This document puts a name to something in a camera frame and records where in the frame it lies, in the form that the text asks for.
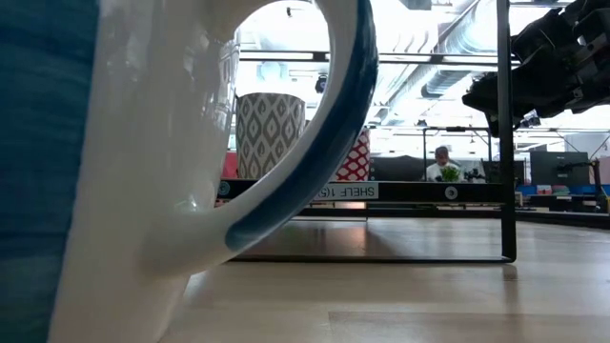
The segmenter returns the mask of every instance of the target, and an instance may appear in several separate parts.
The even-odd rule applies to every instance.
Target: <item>ceiling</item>
[[[496,1],[433,0],[431,10],[409,10],[405,6],[408,0],[371,2],[381,63],[368,124],[385,131],[376,135],[377,141],[373,144],[395,146],[397,140],[406,144],[402,142],[405,138],[399,138],[404,137],[400,132],[411,130],[418,120],[426,120],[428,126],[486,127],[483,113],[463,106],[460,98],[472,84],[473,77],[496,69]],[[511,32],[520,32],[548,10],[548,6],[539,2],[513,3]],[[283,1],[260,9],[240,27],[240,45],[238,94],[292,93],[307,102],[310,118],[315,115],[321,99],[321,94],[315,92],[315,81],[319,75],[328,73],[328,62],[313,61],[308,51],[328,52],[329,38],[324,17],[311,1]],[[433,57],[437,61],[439,55],[446,56],[442,65],[430,63]],[[463,64],[448,63],[449,59]],[[607,110],[599,107],[579,115],[567,112],[544,120],[542,126],[610,128],[610,120],[601,123],[598,116]],[[455,137],[439,132],[434,139],[454,146],[468,145],[477,154],[486,154],[486,143],[475,138],[471,133]],[[515,139],[532,144],[562,141],[555,132],[533,135],[524,131],[516,134]]]

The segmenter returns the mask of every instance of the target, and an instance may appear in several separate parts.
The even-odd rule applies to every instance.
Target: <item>wooden surface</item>
[[[327,226],[345,235],[342,252],[365,253],[367,235],[345,229],[362,223]],[[489,220],[372,220],[367,231],[384,242],[376,253],[498,249]],[[192,277],[162,342],[610,342],[610,235],[519,223],[518,246],[514,265],[225,264]]]

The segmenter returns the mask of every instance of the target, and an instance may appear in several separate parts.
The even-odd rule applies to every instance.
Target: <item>shelf label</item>
[[[379,198],[377,182],[337,182],[324,186],[314,201],[365,200]]]

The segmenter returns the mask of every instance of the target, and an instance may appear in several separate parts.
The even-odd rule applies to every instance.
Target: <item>blue stripe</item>
[[[95,0],[0,1],[0,342],[44,343],[71,225]]]
[[[358,0],[357,34],[347,75],[326,121],[295,171],[234,223],[227,247],[240,252],[295,216],[328,182],[366,119],[377,77],[376,33],[369,0]]]

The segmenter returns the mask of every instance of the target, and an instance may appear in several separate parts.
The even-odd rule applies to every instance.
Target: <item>mug handle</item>
[[[145,249],[148,271],[188,274],[229,260],[298,214],[345,159],[376,85],[373,11],[370,0],[316,3],[328,22],[332,58],[314,119],[289,153],[246,192],[211,211],[180,213],[155,231]]]

